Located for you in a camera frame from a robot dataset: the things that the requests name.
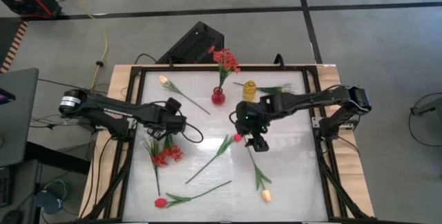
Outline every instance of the red vase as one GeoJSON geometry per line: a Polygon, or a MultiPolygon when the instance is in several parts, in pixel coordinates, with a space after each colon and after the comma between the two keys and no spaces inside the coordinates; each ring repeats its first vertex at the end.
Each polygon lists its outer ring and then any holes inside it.
{"type": "Polygon", "coordinates": [[[213,89],[212,102],[215,105],[219,106],[224,103],[225,100],[226,96],[224,95],[224,93],[222,93],[222,88],[220,88],[219,86],[215,87],[213,89]]]}

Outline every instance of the wooden table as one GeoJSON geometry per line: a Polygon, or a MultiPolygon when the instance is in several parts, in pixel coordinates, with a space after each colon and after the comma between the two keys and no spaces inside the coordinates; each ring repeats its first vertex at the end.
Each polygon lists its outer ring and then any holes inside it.
{"type": "MultiPolygon", "coordinates": [[[[124,101],[126,98],[126,88],[129,82],[129,75],[132,66],[135,65],[116,65],[114,67],[112,79],[110,80],[110,86],[108,91],[108,97],[124,101]]],[[[167,67],[168,65],[136,65],[136,66],[163,66],[167,67]]],[[[200,65],[188,65],[188,66],[208,66],[206,64],[200,65]]],[[[318,76],[320,80],[320,87],[327,88],[329,86],[340,84],[338,69],[335,65],[312,65],[317,66],[318,76]]],[[[138,81],[135,80],[132,102],[135,102],[136,93],[137,93],[138,81]]],[[[328,106],[325,107],[327,116],[330,116],[334,113],[339,106],[328,106]]],[[[356,145],[356,141],[354,139],[353,131],[350,130],[341,130],[339,135],[344,139],[350,141],[354,145],[356,145]]],[[[108,189],[109,180],[111,178],[111,171],[113,167],[113,161],[115,156],[115,150],[117,147],[116,142],[110,142],[106,150],[103,152],[102,157],[102,165],[100,169],[100,175],[98,175],[98,158],[103,151],[104,145],[106,141],[109,139],[110,134],[107,131],[101,131],[97,137],[97,144],[95,145],[95,159],[94,163],[91,165],[94,167],[94,181],[93,181],[93,190],[90,195],[89,204],[86,206],[86,210],[84,212],[84,216],[90,212],[92,209],[93,203],[95,202],[95,193],[98,190],[97,201],[102,197],[103,193],[108,189]],[[97,178],[100,177],[99,185],[97,188],[97,178]]],[[[338,164],[338,170],[340,174],[340,181],[344,189],[347,193],[352,197],[353,201],[360,207],[360,209],[365,212],[369,216],[373,216],[372,203],[368,194],[367,185],[365,183],[364,172],[361,165],[361,160],[358,156],[358,153],[354,150],[353,147],[343,142],[342,140],[335,140],[333,142],[334,151],[336,154],[336,162],[338,164]]],[[[125,153],[122,155],[121,161],[123,162],[125,159],[125,153]]],[[[84,190],[83,201],[81,203],[81,211],[85,208],[86,202],[90,193],[90,185],[91,185],[91,176],[92,169],[89,171],[88,180],[86,182],[86,188],[84,190]]],[[[336,197],[336,192],[334,191],[333,186],[329,183],[329,188],[331,192],[332,205],[334,209],[334,216],[339,216],[339,206],[336,197]]],[[[118,187],[113,196],[112,209],[110,212],[110,217],[117,216],[117,206],[119,201],[119,196],[121,192],[121,187],[118,187]]]]}

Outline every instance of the gray floor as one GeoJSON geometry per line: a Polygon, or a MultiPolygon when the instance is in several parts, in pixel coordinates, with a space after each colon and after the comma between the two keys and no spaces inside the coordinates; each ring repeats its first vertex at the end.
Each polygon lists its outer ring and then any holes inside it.
{"type": "MultiPolygon", "coordinates": [[[[299,0],[84,0],[93,13],[186,10],[211,8],[299,6],[299,0]]],[[[442,0],[308,0],[311,6],[363,3],[409,3],[442,0]]],[[[75,0],[61,3],[67,14],[81,14],[75,0]]],[[[13,14],[0,8],[0,17],[13,14]]],[[[381,219],[440,223],[442,213],[442,150],[424,147],[407,130],[409,108],[426,93],[442,91],[441,8],[346,10],[311,12],[324,63],[337,64],[344,84],[367,88],[374,110],[356,131],[367,186],[375,215],[381,219]]],[[[40,69],[40,77],[90,86],[102,48],[97,24],[106,30],[109,54],[98,82],[107,83],[113,65],[133,63],[140,53],[160,57],[192,25],[203,21],[226,36],[242,63],[272,62],[281,53],[286,63],[313,63],[301,12],[140,17],[125,19],[30,22],[13,70],[40,69]]],[[[149,59],[143,63],[152,63],[149,59]]],[[[68,88],[39,82],[34,116],[57,112],[68,88]]],[[[440,143],[437,119],[413,119],[416,135],[440,143]]],[[[54,131],[32,130],[30,140],[53,149],[88,142],[89,133],[77,127],[54,131]]],[[[57,171],[44,175],[47,180],[57,171]]],[[[80,199],[85,178],[67,178],[78,185],[80,199]]],[[[68,200],[67,210],[79,208],[68,200]]],[[[50,223],[71,216],[47,216],[50,223]]]]}

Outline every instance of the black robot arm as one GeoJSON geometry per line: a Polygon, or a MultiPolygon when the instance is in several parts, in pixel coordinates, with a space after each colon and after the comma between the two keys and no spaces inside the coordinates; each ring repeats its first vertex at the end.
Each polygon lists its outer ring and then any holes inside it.
{"type": "Polygon", "coordinates": [[[83,117],[92,125],[101,125],[109,130],[116,139],[131,138],[133,133],[129,128],[127,118],[133,118],[148,129],[148,134],[160,140],[168,134],[183,132],[186,128],[186,117],[176,115],[181,104],[169,98],[165,106],[151,102],[136,105],[121,102],[98,93],[83,90],[70,90],[64,93],[59,106],[61,115],[65,118],[83,117]],[[122,115],[114,118],[108,113],[122,115]]]}
{"type": "Polygon", "coordinates": [[[318,93],[294,95],[278,93],[260,98],[259,103],[241,101],[236,106],[235,128],[238,134],[251,134],[247,145],[255,151],[268,151],[269,145],[261,136],[267,132],[272,120],[294,114],[297,110],[338,104],[342,107],[329,118],[320,121],[320,132],[325,138],[337,136],[339,126],[353,115],[365,115],[372,105],[367,92],[356,86],[332,86],[318,93]]]}

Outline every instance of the black case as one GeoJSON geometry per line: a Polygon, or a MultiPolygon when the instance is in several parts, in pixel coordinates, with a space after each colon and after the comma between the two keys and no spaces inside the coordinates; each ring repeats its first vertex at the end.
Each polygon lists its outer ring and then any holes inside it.
{"type": "Polygon", "coordinates": [[[215,50],[222,50],[224,35],[199,21],[157,64],[212,64],[215,63],[213,55],[209,54],[212,46],[215,46],[215,50]]]}

